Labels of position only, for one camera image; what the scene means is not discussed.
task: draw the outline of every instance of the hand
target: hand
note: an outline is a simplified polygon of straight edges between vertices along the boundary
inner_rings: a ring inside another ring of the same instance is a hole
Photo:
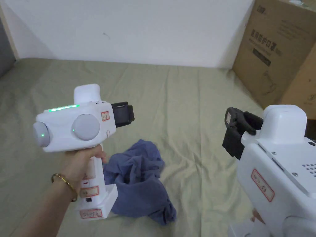
[[[259,215],[256,209],[252,210],[252,215],[253,216],[250,219],[252,222],[255,222],[255,219],[258,219],[260,222],[265,224],[265,222],[263,221],[263,219],[261,218],[261,216]]]
[[[80,183],[87,170],[89,160],[94,156],[101,158],[105,162],[106,153],[102,151],[101,145],[83,150],[65,152],[65,166],[61,174],[66,176],[77,193],[80,191]]]

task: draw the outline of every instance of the white wall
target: white wall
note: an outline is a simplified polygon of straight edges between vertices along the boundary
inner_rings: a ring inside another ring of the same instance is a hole
[[[230,68],[252,0],[0,0],[20,58]]]

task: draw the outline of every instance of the black clamp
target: black clamp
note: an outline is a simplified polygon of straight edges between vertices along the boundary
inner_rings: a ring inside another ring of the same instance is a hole
[[[117,128],[131,124],[135,120],[133,106],[127,102],[112,104],[112,109]]]
[[[244,132],[256,135],[256,130],[261,129],[263,119],[249,112],[230,107],[225,114],[226,133],[223,140],[223,148],[232,156],[240,160],[244,145],[241,137]]]

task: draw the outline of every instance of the wrist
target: wrist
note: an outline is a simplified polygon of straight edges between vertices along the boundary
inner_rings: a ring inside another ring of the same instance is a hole
[[[54,182],[52,183],[54,193],[59,195],[61,198],[73,200],[77,197],[76,193],[69,187],[61,178],[54,177]]]

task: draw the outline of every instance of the bed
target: bed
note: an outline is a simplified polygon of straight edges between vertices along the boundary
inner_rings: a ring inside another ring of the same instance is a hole
[[[251,203],[236,179],[236,161],[222,148],[227,107],[257,115],[231,70],[63,61],[18,60],[0,79],[0,217],[12,236],[59,170],[62,154],[44,153],[33,141],[35,116],[73,103],[78,85],[97,83],[101,98],[128,101],[135,121],[107,139],[104,150],[122,152],[138,139],[154,142],[166,165],[161,174],[177,220],[160,226],[148,217],[79,223],[70,208],[58,236],[227,236],[230,222],[250,217]]]

